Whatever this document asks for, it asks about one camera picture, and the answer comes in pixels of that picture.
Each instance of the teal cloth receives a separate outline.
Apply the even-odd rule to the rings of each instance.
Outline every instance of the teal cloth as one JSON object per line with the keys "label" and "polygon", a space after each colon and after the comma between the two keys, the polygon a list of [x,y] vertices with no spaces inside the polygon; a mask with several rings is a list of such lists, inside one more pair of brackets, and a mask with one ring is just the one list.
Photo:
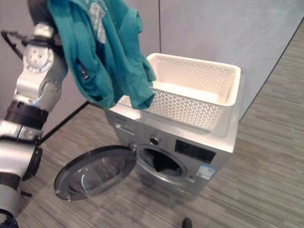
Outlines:
{"label": "teal cloth", "polygon": [[145,109],[155,74],[141,53],[142,21],[123,0],[48,0],[79,91],[104,108],[123,95]]}

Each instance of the washing machine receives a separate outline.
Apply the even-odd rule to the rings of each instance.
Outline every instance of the washing machine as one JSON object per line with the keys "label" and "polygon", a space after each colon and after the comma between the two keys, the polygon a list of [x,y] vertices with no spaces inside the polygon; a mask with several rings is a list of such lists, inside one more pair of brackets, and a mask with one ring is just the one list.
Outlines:
{"label": "washing machine", "polygon": [[96,196],[135,170],[143,183],[194,198],[233,153],[243,88],[241,78],[236,103],[225,109],[212,131],[132,109],[122,102],[105,110],[122,145],[97,148],[72,160],[56,177],[57,196],[64,200]]}

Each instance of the open door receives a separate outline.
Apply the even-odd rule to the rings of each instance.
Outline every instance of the open door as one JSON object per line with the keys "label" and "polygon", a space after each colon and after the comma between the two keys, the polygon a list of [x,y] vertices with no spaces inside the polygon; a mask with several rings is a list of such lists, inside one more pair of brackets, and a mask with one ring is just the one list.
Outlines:
{"label": "open door", "polygon": [[136,155],[125,146],[106,146],[86,152],[56,176],[54,187],[63,200],[82,200],[111,189],[130,174]]}

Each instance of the plastic basket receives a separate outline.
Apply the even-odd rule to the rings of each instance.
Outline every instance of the plastic basket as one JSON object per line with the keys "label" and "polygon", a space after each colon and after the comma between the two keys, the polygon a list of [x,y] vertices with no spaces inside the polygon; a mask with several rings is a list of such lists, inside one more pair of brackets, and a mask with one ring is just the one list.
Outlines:
{"label": "plastic basket", "polygon": [[213,130],[225,107],[236,102],[237,66],[157,53],[148,60],[157,77],[149,113]]}

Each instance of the printed graphic on shirt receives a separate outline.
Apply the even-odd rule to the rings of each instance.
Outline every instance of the printed graphic on shirt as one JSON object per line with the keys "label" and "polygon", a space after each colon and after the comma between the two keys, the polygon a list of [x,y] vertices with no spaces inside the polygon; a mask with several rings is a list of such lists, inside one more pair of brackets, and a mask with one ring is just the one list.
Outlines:
{"label": "printed graphic on shirt", "polygon": [[102,19],[105,16],[104,9],[96,2],[92,3],[90,7],[90,14],[93,24],[93,29],[97,33],[97,40],[105,43],[105,30]]}

